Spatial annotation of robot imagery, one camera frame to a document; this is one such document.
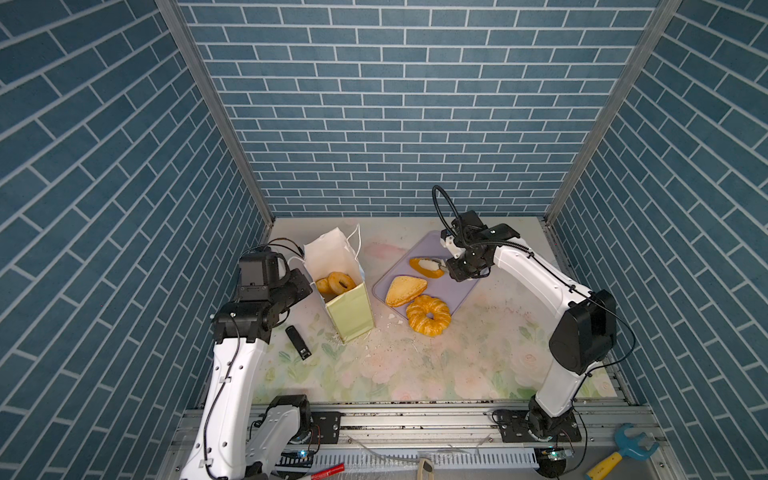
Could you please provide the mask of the metal tongs with white tips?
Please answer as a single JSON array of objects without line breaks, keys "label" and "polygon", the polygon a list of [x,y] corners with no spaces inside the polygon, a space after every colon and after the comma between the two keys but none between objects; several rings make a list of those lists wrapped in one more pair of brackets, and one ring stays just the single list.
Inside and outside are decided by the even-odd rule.
[{"label": "metal tongs with white tips", "polygon": [[420,268],[422,268],[425,271],[431,271],[431,272],[441,271],[443,273],[448,272],[445,259],[423,257],[417,260],[417,264],[419,265]]}]

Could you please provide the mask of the orange round bread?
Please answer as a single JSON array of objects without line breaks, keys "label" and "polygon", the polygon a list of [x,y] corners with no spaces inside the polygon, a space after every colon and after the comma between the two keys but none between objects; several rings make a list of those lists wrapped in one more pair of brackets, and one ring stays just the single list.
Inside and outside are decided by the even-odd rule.
[{"label": "orange round bread", "polygon": [[353,290],[357,284],[346,273],[343,272],[331,272],[328,275],[330,287],[333,289],[336,295],[343,295],[346,292]]}]

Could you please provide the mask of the small croissant bread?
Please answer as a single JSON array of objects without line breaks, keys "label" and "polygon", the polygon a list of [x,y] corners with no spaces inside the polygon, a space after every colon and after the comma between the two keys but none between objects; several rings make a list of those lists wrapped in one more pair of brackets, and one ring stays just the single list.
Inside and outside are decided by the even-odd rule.
[{"label": "small croissant bread", "polygon": [[447,272],[446,261],[435,257],[414,257],[409,260],[410,267],[419,274],[432,279],[442,277]]}]

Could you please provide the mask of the white paper gift bag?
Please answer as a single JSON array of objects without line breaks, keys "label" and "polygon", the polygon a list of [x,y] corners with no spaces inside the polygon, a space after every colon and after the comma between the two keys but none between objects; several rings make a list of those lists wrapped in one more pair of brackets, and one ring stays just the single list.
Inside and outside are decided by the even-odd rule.
[{"label": "white paper gift bag", "polygon": [[350,234],[334,228],[304,246],[304,266],[344,343],[374,327],[365,273],[359,262],[361,247],[360,225]]}]

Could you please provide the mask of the triangular toast bread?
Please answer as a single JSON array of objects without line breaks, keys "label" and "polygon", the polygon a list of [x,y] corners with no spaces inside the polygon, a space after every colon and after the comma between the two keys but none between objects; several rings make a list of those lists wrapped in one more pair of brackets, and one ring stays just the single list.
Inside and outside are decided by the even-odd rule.
[{"label": "triangular toast bread", "polygon": [[385,303],[392,307],[405,305],[425,292],[428,281],[423,278],[400,275],[390,283],[385,297]]}]

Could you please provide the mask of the ring shaped croissant bread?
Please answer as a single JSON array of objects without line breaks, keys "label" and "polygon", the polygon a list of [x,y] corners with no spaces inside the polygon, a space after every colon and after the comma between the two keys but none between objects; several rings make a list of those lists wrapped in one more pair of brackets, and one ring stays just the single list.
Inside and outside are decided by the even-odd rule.
[{"label": "ring shaped croissant bread", "polygon": [[439,298],[420,295],[406,308],[409,326],[429,337],[441,335],[452,321],[450,308]]}]

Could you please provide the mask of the round brown bun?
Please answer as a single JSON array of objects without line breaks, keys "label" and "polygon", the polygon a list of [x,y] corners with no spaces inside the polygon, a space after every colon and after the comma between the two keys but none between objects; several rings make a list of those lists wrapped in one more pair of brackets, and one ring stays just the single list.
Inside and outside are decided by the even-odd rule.
[{"label": "round brown bun", "polygon": [[318,292],[326,299],[332,299],[336,296],[333,289],[330,287],[330,283],[327,277],[320,278],[315,281]]}]

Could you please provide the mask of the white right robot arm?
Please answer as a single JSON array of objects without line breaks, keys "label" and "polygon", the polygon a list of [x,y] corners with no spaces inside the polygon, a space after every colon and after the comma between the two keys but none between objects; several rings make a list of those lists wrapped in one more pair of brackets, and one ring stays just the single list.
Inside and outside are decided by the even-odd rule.
[{"label": "white right robot arm", "polygon": [[529,401],[530,434],[548,441],[573,422],[573,400],[591,372],[616,343],[616,301],[592,291],[541,258],[507,224],[489,227],[473,211],[443,222],[441,244],[450,252],[445,267],[461,282],[493,269],[510,274],[549,309],[549,353],[553,361]]}]

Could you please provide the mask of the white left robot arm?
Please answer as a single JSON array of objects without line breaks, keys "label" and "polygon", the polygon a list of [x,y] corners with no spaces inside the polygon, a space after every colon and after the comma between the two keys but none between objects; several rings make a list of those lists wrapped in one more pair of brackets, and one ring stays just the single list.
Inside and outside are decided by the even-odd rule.
[{"label": "white left robot arm", "polygon": [[204,413],[182,479],[266,478],[281,452],[300,431],[301,408],[276,407],[257,435],[247,437],[254,387],[262,356],[281,314],[312,293],[294,268],[274,286],[236,288],[237,296],[212,316],[213,368]]}]

